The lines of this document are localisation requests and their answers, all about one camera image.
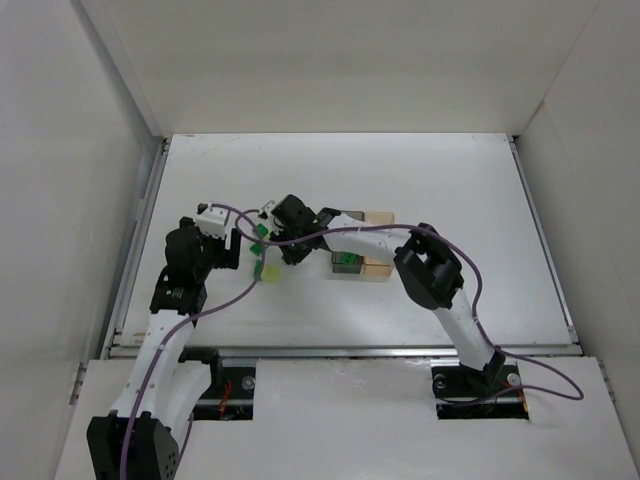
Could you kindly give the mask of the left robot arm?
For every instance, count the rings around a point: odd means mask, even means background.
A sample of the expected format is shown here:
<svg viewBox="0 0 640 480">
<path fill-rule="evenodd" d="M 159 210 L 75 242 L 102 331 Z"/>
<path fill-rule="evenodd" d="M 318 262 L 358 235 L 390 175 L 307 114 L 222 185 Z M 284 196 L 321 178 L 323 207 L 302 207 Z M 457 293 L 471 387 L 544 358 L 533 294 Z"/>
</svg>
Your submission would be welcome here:
<svg viewBox="0 0 640 480">
<path fill-rule="evenodd" d="M 207 299 L 214 269 L 236 269 L 241 237 L 230 213 L 204 206 L 165 237 L 165 261 L 150 302 L 144 341 L 119 397 L 87 428 L 99 479 L 172 479 L 188 439 L 192 411 L 211 385 L 211 368 L 182 360 Z"/>
</svg>

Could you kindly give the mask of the dark green 2x4 lego brick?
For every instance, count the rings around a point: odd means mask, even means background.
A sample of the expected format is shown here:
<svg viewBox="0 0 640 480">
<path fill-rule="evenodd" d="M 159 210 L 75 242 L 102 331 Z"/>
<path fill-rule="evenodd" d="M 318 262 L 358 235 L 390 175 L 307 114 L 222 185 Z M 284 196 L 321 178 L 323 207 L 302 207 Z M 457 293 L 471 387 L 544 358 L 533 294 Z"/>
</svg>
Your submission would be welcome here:
<svg viewBox="0 0 640 480">
<path fill-rule="evenodd" d="M 343 252 L 341 255 L 341 263 L 345 265 L 355 264 L 358 261 L 358 255 L 351 252 Z"/>
</svg>

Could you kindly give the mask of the light green curved lego brick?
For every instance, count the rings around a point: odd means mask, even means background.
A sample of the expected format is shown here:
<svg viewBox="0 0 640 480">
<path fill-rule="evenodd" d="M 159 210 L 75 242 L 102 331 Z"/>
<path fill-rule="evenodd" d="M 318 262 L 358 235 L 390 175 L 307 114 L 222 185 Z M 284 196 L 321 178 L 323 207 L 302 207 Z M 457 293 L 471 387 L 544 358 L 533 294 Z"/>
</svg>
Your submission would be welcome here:
<svg viewBox="0 0 640 480">
<path fill-rule="evenodd" d="M 265 265 L 262 273 L 261 280 L 267 283 L 278 283 L 280 281 L 280 268 L 274 265 Z"/>
</svg>

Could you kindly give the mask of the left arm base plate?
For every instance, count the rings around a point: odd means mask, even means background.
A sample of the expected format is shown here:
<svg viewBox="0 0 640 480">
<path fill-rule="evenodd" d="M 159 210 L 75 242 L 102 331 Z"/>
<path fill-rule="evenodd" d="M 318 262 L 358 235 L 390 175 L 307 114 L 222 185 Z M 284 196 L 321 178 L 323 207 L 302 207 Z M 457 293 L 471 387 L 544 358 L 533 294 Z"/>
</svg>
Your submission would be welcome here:
<svg viewBox="0 0 640 480">
<path fill-rule="evenodd" d="M 196 402 L 194 420 L 252 420 L 256 384 L 255 362 L 222 360 L 211 369 L 211 385 Z"/>
</svg>

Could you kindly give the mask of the dark green lego piece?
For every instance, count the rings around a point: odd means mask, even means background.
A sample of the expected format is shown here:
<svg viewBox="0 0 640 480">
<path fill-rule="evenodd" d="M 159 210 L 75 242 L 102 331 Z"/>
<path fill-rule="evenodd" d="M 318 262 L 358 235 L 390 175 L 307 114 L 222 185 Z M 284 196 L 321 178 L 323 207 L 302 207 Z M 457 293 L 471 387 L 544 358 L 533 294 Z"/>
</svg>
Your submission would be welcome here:
<svg viewBox="0 0 640 480">
<path fill-rule="evenodd" d="M 256 256 L 261 256 L 263 253 L 263 247 L 260 244 L 255 243 L 250 247 L 250 251 Z"/>
</svg>

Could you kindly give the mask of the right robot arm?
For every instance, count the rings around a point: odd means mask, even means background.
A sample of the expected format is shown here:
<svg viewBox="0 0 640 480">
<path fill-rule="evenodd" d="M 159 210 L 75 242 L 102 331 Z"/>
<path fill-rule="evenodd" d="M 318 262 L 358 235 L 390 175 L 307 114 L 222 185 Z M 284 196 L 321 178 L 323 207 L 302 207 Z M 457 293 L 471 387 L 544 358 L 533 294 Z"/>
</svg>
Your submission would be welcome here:
<svg viewBox="0 0 640 480">
<path fill-rule="evenodd" d="M 260 217 L 271 224 L 271 240 L 288 265 L 318 249 L 392 265 L 408 297 L 439 320 L 465 379 L 481 386 L 496 381 L 504 356 L 485 339 L 464 292 L 462 264 L 433 227 L 373 225 L 332 208 L 314 212 L 294 195 L 267 204 Z"/>
</svg>

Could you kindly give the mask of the dark green square lego brick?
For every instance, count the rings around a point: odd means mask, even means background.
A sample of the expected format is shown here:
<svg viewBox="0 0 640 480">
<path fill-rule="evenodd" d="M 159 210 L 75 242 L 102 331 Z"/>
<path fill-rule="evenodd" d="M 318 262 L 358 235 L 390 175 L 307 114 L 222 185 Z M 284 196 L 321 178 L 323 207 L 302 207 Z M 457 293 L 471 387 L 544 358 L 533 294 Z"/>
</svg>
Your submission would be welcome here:
<svg viewBox="0 0 640 480">
<path fill-rule="evenodd" d="M 263 239 L 265 239 L 265 240 L 268 240 L 268 239 L 269 239 L 269 236 L 270 236 L 270 230 L 269 230 L 265 225 L 263 225 L 262 223 L 258 223 L 258 224 L 256 225 L 256 229 L 255 229 L 255 231 L 257 232 L 257 235 L 258 235 L 260 238 L 263 238 Z"/>
</svg>

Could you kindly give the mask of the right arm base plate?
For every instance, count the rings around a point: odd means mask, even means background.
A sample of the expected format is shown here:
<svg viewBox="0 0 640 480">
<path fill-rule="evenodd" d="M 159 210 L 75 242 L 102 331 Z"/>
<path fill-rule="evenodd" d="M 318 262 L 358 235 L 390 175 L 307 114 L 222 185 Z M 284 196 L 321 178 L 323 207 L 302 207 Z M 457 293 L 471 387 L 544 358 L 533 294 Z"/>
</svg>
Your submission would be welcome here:
<svg viewBox="0 0 640 480">
<path fill-rule="evenodd" d="M 489 399 L 489 396 L 521 383 L 515 364 L 503 366 L 489 384 L 459 365 L 433 366 L 431 374 L 439 420 L 529 419 L 521 391 L 510 391 Z"/>
</svg>

